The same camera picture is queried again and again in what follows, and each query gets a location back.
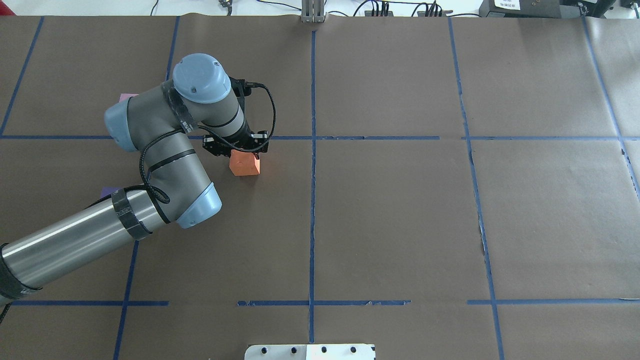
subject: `orange cube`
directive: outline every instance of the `orange cube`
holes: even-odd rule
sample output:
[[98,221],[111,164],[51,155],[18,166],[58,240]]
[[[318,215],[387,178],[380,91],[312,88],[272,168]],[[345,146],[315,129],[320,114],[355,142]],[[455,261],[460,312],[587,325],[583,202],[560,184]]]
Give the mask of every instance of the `orange cube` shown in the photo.
[[229,168],[235,176],[259,175],[260,159],[252,152],[231,150]]

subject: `metal tube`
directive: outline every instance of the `metal tube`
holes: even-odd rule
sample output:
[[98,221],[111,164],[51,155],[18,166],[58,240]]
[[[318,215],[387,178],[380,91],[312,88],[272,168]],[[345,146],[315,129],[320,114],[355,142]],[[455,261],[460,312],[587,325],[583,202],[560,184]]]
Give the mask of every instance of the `metal tube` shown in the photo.
[[[146,191],[130,191],[127,198],[149,231],[164,225]],[[105,200],[5,246],[2,257],[22,284],[40,288],[132,241],[112,202]],[[0,297],[0,305],[8,302]]]

